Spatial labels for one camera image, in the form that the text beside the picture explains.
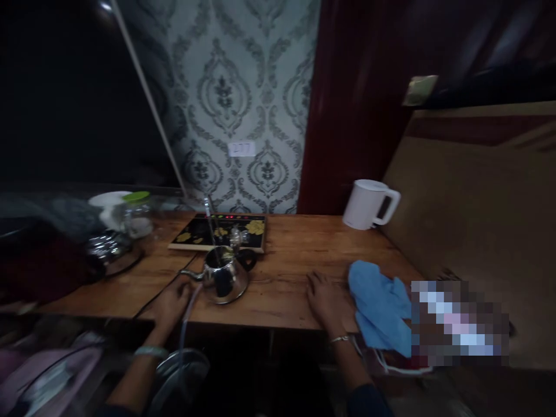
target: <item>light blue wristband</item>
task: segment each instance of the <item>light blue wristband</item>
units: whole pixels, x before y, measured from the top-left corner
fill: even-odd
[[[156,356],[158,359],[164,360],[168,358],[169,354],[170,353],[163,347],[141,346],[139,349],[135,351],[135,354],[133,356],[149,355],[149,356]]]

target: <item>silver bracelet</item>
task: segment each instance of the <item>silver bracelet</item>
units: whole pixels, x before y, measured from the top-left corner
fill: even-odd
[[[158,359],[164,360],[168,358],[170,353],[163,347],[141,346],[139,349],[135,351],[135,354],[133,356],[139,356],[139,355],[156,356]]]
[[[335,339],[332,339],[330,343],[339,342],[339,341],[347,342],[348,340],[349,340],[349,336],[340,336]]]

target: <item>wooden countertop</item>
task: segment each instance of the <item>wooden countertop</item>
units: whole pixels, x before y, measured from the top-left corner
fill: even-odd
[[[77,289],[70,295],[39,308],[41,313],[72,316],[133,317],[142,306],[172,280],[196,254],[167,249],[168,243],[195,215],[172,212],[164,221],[164,238],[147,247],[146,256],[132,270],[115,278]],[[266,254],[251,271],[245,294],[228,305],[215,305],[201,291],[191,321],[261,327],[317,329],[306,301],[306,274],[317,269],[347,287],[349,265],[358,260],[380,266],[386,276],[403,282],[423,277],[378,231],[358,231],[342,223],[340,216],[268,215]],[[204,253],[198,253],[189,269],[200,271]],[[338,312],[349,332],[357,332],[352,307]],[[141,318],[148,319],[146,312]]]

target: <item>kettle spout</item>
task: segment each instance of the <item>kettle spout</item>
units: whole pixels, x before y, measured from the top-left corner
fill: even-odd
[[[202,281],[203,280],[203,275],[204,275],[202,272],[201,273],[196,273],[196,272],[193,272],[189,269],[182,269],[180,271],[180,274],[187,275],[187,276],[189,276],[189,278],[191,278],[192,280],[195,280],[197,282]]]

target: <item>power cord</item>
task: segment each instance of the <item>power cord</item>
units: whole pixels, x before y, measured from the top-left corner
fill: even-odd
[[[184,266],[183,268],[181,268],[181,269],[187,268],[187,267],[191,264],[191,262],[193,262],[193,261],[195,260],[196,257],[197,257],[197,253],[195,253],[195,255],[193,255],[193,258],[191,258],[191,259],[189,260],[189,262],[187,263],[187,265],[185,265],[185,266]],[[175,280],[178,279],[178,277],[179,277],[180,275],[181,275],[181,273],[180,273],[180,271],[178,271],[178,273],[172,278],[172,280],[171,280],[169,283],[167,283],[166,286],[165,286],[164,288],[162,288],[153,298],[151,298],[149,301],[147,301],[147,303],[146,303],[143,307],[141,307],[141,308],[139,309],[139,311],[137,312],[137,314],[135,314],[135,316],[133,316],[133,318],[132,318],[131,320],[132,320],[132,321],[137,320],[137,319],[149,308],[149,306],[152,304],[152,302],[153,302],[154,300],[156,300],[160,294],[162,294],[162,291],[164,291],[166,288],[168,288]]]

